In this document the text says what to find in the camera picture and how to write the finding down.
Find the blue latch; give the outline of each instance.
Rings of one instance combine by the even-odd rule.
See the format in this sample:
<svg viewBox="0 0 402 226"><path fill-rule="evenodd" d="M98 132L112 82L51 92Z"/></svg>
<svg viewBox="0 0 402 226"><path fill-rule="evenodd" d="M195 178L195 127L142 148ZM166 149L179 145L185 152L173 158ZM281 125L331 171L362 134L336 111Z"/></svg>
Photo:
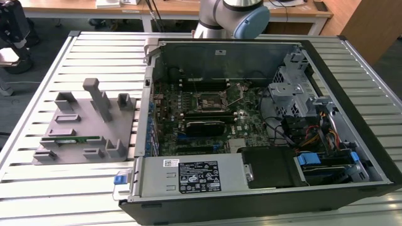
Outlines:
<svg viewBox="0 0 402 226"><path fill-rule="evenodd" d="M297 157L299 165L321 164L321 160L317 153L302 153Z"/></svg>
<svg viewBox="0 0 402 226"><path fill-rule="evenodd" d="M115 183L115 185L127 184L127 175L116 175L114 183Z"/></svg>
<svg viewBox="0 0 402 226"><path fill-rule="evenodd" d="M360 161L358 153L352 152L350 155L352 155L352 158L353 158L354 162Z"/></svg>

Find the green circuit board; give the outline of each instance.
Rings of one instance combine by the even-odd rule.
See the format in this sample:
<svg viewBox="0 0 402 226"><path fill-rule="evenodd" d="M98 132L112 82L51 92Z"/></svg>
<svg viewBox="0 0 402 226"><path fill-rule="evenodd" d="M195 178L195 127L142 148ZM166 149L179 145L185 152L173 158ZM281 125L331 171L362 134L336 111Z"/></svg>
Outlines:
<svg viewBox="0 0 402 226"><path fill-rule="evenodd" d="M175 156L189 153L181 153L178 148L182 147L211 147L213 153L230 153L229 141L231 139L245 139L246 146L270 145L269 134L263 125L259 111L257 110L258 101L262 94L262 88L247 88L241 93L237 87L243 87L242 82L230 82L225 98L226 105L199 103L198 98L219 98L217 92L183 92L178 85L161 83L155 86L157 102L157 124L159 130L159 156ZM209 110L230 111L237 114L237 121L225 125L225 132L215 137L186 137L183 131L183 119L181 114L195 112L202 107Z"/></svg>

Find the motherboard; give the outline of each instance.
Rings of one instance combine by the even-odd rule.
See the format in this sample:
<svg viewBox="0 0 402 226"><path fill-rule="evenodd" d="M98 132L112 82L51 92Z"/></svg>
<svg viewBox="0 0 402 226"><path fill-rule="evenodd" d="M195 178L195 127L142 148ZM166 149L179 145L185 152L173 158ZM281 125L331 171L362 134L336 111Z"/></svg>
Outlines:
<svg viewBox="0 0 402 226"><path fill-rule="evenodd" d="M247 81L155 83L159 156L237 153L270 145L259 113L263 88Z"/></svg>

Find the sticker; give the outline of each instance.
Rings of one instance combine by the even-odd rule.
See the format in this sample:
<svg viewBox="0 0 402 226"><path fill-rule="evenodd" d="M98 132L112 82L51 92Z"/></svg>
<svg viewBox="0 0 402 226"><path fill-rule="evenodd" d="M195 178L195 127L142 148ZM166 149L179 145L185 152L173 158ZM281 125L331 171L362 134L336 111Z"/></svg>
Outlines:
<svg viewBox="0 0 402 226"><path fill-rule="evenodd" d="M56 140L58 144L75 144L76 140Z"/></svg>
<svg viewBox="0 0 402 226"><path fill-rule="evenodd" d="M179 187L182 194L222 191L218 161L179 163Z"/></svg>
<svg viewBox="0 0 402 226"><path fill-rule="evenodd" d="M215 56L225 56L226 50L215 50Z"/></svg>
<svg viewBox="0 0 402 226"><path fill-rule="evenodd" d="M138 10L122 10L123 13L139 13Z"/></svg>
<svg viewBox="0 0 402 226"><path fill-rule="evenodd" d="M163 167L177 167L179 166L179 159L165 159L163 160Z"/></svg>

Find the cable on floor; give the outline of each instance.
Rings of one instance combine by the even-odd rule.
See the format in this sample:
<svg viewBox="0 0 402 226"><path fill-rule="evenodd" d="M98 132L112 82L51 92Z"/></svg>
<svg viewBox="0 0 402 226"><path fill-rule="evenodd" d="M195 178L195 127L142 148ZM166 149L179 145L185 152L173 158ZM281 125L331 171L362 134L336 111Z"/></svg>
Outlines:
<svg viewBox="0 0 402 226"><path fill-rule="evenodd" d="M275 7L285 8L285 12L286 12L286 23L285 23L285 26L283 26L283 32L282 32L282 33L285 33L285 32L286 32L286 25L287 25L287 22L289 22L287 7L293 7L293 6L285 6L282 2L279 2L279 4L282 5L282 6L279 6L279 5L275 5L275 4L271 2L271 0L269 0L269 1L270 1L270 3L271 3Z"/></svg>
<svg viewBox="0 0 402 226"><path fill-rule="evenodd" d="M18 83L42 83L42 81L12 81L12 82L7 82L6 84L18 84Z"/></svg>

